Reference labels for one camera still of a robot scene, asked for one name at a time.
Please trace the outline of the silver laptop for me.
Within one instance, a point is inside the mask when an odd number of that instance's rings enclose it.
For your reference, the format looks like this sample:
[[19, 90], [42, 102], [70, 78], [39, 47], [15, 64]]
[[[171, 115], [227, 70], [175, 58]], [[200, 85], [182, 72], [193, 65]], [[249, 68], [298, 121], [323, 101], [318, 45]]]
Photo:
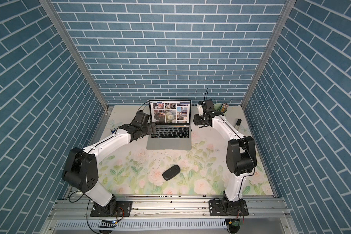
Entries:
[[187, 99], [150, 99], [150, 116], [156, 133], [148, 137], [146, 149], [190, 151], [191, 104]]

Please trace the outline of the black wireless mouse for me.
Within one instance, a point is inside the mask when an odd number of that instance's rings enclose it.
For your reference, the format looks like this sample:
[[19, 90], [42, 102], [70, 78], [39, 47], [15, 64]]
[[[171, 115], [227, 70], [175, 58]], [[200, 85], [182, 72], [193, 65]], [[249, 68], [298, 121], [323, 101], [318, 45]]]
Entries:
[[162, 177], [165, 181], [169, 181], [180, 173], [181, 169], [178, 165], [173, 165], [165, 172], [162, 173]]

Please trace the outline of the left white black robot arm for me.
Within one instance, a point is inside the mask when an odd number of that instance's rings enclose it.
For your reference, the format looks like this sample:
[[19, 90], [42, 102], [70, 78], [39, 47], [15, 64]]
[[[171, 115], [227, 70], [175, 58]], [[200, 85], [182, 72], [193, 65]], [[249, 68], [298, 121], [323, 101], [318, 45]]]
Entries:
[[98, 164], [120, 147], [139, 138], [156, 133], [156, 126], [149, 121], [150, 115], [136, 112], [130, 124], [124, 124], [105, 139], [83, 149], [73, 148], [65, 161], [62, 179], [79, 189], [94, 203], [107, 212], [116, 210], [114, 195], [98, 181]]

